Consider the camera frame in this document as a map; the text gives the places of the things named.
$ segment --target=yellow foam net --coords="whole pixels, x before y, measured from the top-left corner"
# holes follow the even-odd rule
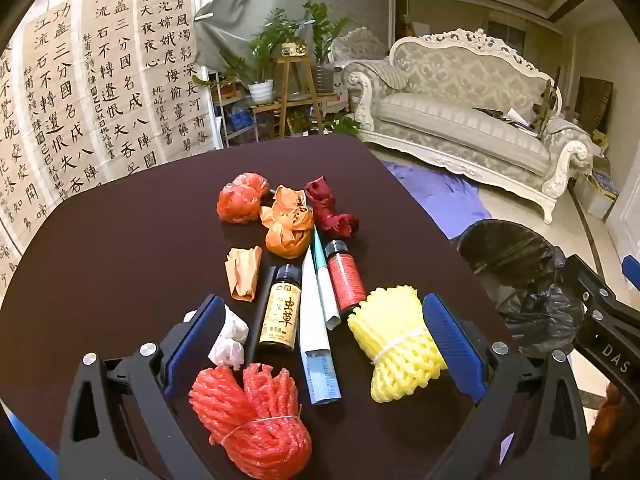
[[[424,324],[417,291],[409,285],[377,288],[347,323],[375,366],[371,398],[376,402],[411,395],[447,368]]]

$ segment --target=sofa armrest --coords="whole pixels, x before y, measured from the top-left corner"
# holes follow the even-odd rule
[[[583,129],[560,116],[552,117],[540,139],[551,156],[542,192],[558,198],[566,190],[569,177],[591,173],[596,152],[591,137]]]
[[[402,90],[407,82],[407,74],[386,61],[360,60],[345,67],[342,84],[349,90],[361,92],[354,114],[361,130],[374,130],[373,110],[377,102]]]

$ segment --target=trash can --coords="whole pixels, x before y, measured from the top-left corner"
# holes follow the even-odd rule
[[[455,241],[494,301],[513,340],[529,357],[566,354],[582,322],[582,301],[562,285],[560,248],[523,225],[481,220]]]

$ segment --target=bottle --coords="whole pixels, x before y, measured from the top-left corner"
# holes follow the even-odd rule
[[[349,254],[347,244],[341,240],[333,240],[324,248],[329,275],[334,284],[340,315],[348,316],[354,307],[367,299],[364,286],[353,256]]]
[[[300,314],[301,283],[302,270],[298,267],[287,264],[278,269],[260,332],[261,346],[293,351]]]

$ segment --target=black bottle cap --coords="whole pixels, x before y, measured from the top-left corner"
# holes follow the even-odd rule
[[[331,258],[336,253],[348,253],[347,244],[342,240],[331,240],[324,248],[324,254]]]
[[[302,270],[295,265],[283,265],[276,273],[276,281],[282,282],[284,280],[290,280],[300,285],[302,283]]]

